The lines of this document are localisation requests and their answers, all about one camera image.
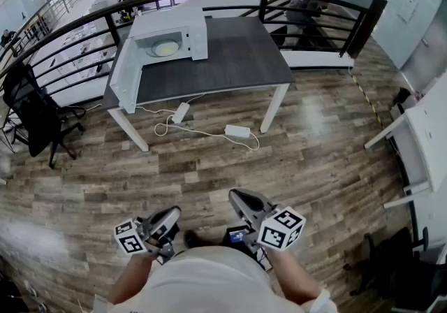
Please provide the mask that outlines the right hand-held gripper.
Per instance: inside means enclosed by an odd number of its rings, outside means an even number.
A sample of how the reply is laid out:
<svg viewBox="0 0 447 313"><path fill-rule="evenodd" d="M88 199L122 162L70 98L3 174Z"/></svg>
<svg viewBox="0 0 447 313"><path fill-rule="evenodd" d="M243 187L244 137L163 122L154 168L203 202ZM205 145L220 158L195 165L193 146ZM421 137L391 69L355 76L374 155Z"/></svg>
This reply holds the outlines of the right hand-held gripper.
<svg viewBox="0 0 447 313"><path fill-rule="evenodd" d="M228 199L249 226L244 243L252 252L261 247L284 252L299 240L306 218L292 207L278 208L263 194L246 189L231 189ZM252 221L248 214L253 214Z"/></svg>

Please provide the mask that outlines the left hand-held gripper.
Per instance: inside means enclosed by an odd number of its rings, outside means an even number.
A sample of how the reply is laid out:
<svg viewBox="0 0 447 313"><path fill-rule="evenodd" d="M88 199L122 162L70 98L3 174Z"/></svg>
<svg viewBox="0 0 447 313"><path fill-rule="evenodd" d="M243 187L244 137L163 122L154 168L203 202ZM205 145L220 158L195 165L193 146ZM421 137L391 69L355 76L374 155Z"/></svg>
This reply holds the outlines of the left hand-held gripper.
<svg viewBox="0 0 447 313"><path fill-rule="evenodd" d="M151 217L129 219L114 228L115 240L127 256L149 254L161 264L174 255L173 240L179 233L181 210L172 206Z"/></svg>

